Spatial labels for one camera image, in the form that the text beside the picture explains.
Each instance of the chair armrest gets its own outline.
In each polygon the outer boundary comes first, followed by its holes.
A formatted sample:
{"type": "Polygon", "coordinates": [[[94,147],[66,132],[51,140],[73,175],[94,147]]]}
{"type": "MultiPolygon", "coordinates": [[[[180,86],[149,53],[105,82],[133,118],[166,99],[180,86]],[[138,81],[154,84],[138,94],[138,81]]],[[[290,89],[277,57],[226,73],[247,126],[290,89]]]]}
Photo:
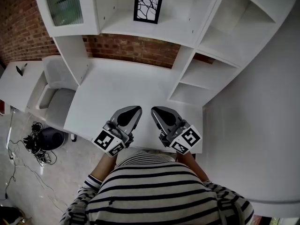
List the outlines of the chair armrest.
{"type": "Polygon", "coordinates": [[[58,89],[50,88],[49,85],[47,84],[44,87],[44,90],[38,99],[36,109],[40,110],[40,109],[48,108],[48,106],[57,90],[58,89]]]}

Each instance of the tiled floor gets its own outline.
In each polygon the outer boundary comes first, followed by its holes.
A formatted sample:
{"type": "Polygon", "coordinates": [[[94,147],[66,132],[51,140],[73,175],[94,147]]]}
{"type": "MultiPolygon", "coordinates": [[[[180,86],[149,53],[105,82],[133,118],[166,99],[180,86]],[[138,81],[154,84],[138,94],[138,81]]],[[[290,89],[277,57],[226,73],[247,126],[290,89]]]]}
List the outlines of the tiled floor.
{"type": "MultiPolygon", "coordinates": [[[[0,199],[4,199],[6,183],[14,172],[6,149],[10,118],[10,115],[0,117],[0,199]]],[[[10,139],[16,142],[30,134],[33,121],[38,119],[29,113],[16,111],[13,115],[10,139]]],[[[7,190],[10,201],[0,201],[0,204],[5,206],[13,203],[22,209],[27,217],[32,217],[34,225],[59,223],[62,211],[66,209],[67,204],[72,203],[78,188],[103,155],[91,142],[78,137],[77,142],[71,142],[69,139],[63,146],[54,150],[57,155],[57,162],[54,165],[45,165],[41,168],[21,143],[19,148],[13,144],[10,144],[9,148],[17,150],[17,165],[29,166],[54,190],[53,192],[41,182],[42,186],[28,168],[16,167],[16,182],[11,180],[7,190]]],[[[136,151],[138,150],[134,148],[122,151],[117,163],[136,151]]]]}

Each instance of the white cabinet door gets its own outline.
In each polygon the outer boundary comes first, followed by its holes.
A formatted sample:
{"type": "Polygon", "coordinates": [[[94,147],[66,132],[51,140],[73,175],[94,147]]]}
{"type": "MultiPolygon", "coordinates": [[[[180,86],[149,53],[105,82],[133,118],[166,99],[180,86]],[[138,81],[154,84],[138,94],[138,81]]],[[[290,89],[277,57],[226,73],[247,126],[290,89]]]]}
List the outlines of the white cabinet door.
{"type": "Polygon", "coordinates": [[[37,0],[51,37],[99,34],[95,0],[37,0]]]}

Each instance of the person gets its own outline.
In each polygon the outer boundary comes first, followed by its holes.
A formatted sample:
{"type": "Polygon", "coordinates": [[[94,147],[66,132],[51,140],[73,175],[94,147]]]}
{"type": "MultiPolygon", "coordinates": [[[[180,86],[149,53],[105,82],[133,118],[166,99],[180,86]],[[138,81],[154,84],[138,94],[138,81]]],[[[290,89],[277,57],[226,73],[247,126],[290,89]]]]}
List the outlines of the person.
{"type": "Polygon", "coordinates": [[[212,183],[190,152],[177,162],[145,151],[116,159],[102,156],[60,225],[251,223],[250,202],[212,183]]]}

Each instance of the white desk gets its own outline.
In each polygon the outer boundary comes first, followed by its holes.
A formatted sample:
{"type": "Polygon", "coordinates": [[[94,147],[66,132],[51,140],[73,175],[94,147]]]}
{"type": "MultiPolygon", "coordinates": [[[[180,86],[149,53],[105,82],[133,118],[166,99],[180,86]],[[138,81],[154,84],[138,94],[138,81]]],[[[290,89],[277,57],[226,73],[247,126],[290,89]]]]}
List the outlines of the white desk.
{"type": "Polygon", "coordinates": [[[0,79],[0,99],[22,112],[31,112],[41,119],[45,119],[45,111],[37,110],[38,101],[47,84],[42,61],[10,62],[0,79]],[[16,66],[24,68],[21,76],[16,66]]]}
{"type": "MultiPolygon", "coordinates": [[[[171,70],[126,61],[90,59],[90,68],[78,87],[64,128],[86,139],[120,108],[142,107],[142,117],[133,131],[131,147],[175,152],[158,139],[158,130],[150,110],[167,106],[193,124],[202,134],[202,108],[166,100],[164,89],[170,83],[171,70]]],[[[202,153],[202,142],[191,150],[202,153]]]]}

